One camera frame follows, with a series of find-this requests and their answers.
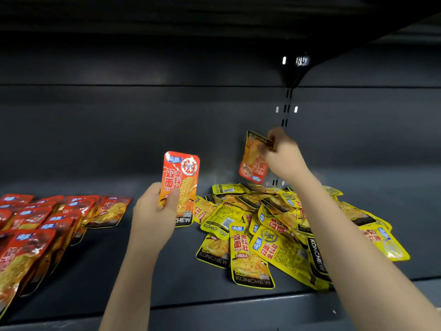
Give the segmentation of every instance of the blue label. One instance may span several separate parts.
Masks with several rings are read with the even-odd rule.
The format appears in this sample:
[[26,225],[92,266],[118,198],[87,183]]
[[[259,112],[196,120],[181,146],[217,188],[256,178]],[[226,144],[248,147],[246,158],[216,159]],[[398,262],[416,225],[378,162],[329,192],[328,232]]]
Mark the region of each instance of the blue label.
[[256,240],[256,242],[255,242],[254,245],[253,245],[253,249],[256,250],[256,251],[258,251],[260,245],[262,245],[262,238],[258,238],[258,239]]
[[170,157],[167,159],[167,161],[168,161],[168,162],[179,163],[179,162],[182,161],[182,158],[181,158],[181,157],[172,157],[172,156],[170,156]]
[[384,238],[387,240],[390,240],[390,236],[387,234],[387,232],[383,228],[378,228],[378,231],[383,235]]
[[15,240],[26,240],[29,239],[32,234],[19,234]]
[[41,228],[55,228],[55,223],[44,224]]

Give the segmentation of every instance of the white circular logo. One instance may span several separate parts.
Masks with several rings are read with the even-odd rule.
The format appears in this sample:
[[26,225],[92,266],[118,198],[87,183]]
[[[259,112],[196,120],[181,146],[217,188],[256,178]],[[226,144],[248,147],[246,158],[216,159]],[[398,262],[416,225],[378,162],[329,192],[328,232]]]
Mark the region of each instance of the white circular logo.
[[196,171],[198,170],[198,163],[193,157],[185,158],[181,162],[181,170],[185,175],[195,175]]

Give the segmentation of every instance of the stack of red snack packets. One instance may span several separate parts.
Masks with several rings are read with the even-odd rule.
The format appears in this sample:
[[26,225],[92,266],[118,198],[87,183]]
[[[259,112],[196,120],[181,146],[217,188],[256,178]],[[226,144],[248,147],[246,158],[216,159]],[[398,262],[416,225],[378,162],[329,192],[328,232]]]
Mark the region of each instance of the stack of red snack packets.
[[88,228],[118,225],[131,198],[6,194],[0,198],[0,318],[33,293]]

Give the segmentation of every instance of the circular emblem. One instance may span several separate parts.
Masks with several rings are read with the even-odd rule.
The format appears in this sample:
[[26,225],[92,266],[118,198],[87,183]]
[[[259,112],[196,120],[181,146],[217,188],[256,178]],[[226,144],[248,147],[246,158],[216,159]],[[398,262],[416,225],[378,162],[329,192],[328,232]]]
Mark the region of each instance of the circular emblem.
[[195,175],[196,171],[198,170],[198,163],[193,157],[185,158],[181,162],[181,170],[185,175]]
[[277,241],[278,237],[274,234],[272,230],[263,229],[260,233],[262,239],[268,243],[274,243]]

